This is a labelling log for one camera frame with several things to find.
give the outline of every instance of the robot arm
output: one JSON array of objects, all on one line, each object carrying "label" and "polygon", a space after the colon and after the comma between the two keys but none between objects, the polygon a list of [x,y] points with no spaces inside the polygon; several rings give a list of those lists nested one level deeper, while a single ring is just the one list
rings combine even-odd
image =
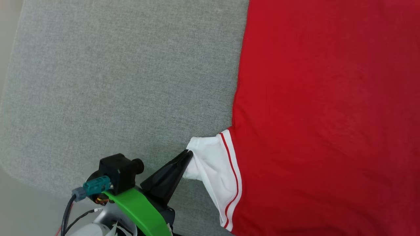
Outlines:
[{"label": "robot arm", "polygon": [[71,236],[176,236],[172,233],[175,210],[168,202],[192,156],[191,151],[184,150],[140,187],[135,184],[135,176],[144,170],[140,159],[129,160],[122,154],[101,159],[98,171],[73,194],[76,201],[88,197],[96,203],[101,194],[106,197],[101,199],[105,207],[93,223]]}]

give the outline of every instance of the gray fabric surface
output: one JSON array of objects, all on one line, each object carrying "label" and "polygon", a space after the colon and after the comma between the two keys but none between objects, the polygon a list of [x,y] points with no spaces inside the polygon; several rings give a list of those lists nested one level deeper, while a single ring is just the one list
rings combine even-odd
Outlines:
[{"label": "gray fabric surface", "polygon": [[[231,124],[248,0],[27,0],[0,107],[0,162],[69,197],[99,159],[141,158],[138,181],[192,136]],[[175,230],[228,235],[199,181],[170,202]]]}]

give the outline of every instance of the white plastic part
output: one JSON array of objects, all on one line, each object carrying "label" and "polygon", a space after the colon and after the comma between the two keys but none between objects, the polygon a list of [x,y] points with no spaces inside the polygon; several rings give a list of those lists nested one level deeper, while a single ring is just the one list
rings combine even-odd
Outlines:
[{"label": "white plastic part", "polygon": [[124,234],[125,236],[133,236],[131,233],[129,233],[127,230],[125,230],[123,227],[118,226],[118,225],[114,225],[114,227],[119,228]]},{"label": "white plastic part", "polygon": [[117,235],[117,224],[112,227],[111,231],[109,231],[105,236],[116,236]]},{"label": "white plastic part", "polygon": [[91,223],[83,226],[82,228],[74,232],[71,236],[104,236],[107,235],[107,233],[109,232],[109,228],[105,225]]}]

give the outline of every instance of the black cable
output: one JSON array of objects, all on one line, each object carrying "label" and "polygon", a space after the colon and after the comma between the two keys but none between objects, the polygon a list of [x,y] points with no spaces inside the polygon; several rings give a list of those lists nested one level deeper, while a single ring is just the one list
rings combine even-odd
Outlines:
[{"label": "black cable", "polygon": [[64,236],[64,234],[66,232],[68,217],[70,215],[71,204],[73,204],[75,199],[76,199],[76,195],[73,194],[73,196],[71,196],[71,198],[70,198],[70,201],[67,203],[67,207],[66,207],[66,210],[64,211],[64,215],[63,215],[63,221],[61,222],[61,236]]},{"label": "black cable", "polygon": [[68,225],[68,227],[67,227],[67,229],[66,229],[66,232],[65,233],[67,233],[68,231],[69,231],[69,229],[78,221],[78,220],[80,220],[80,219],[82,219],[83,217],[85,217],[87,214],[89,214],[89,213],[93,213],[93,212],[95,212],[95,210],[89,210],[89,211],[86,211],[85,213],[83,213],[83,215],[81,215],[81,216],[79,216],[78,218],[76,218],[74,221],[73,221],[73,223],[71,223],[70,225]]}]

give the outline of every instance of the green bracket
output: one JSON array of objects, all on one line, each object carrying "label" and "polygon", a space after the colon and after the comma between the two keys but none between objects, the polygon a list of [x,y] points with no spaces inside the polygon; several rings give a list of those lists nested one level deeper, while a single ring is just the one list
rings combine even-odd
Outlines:
[{"label": "green bracket", "polygon": [[171,236],[162,215],[141,192],[130,189],[117,196],[108,191],[104,194],[109,200],[113,200],[146,236]]}]

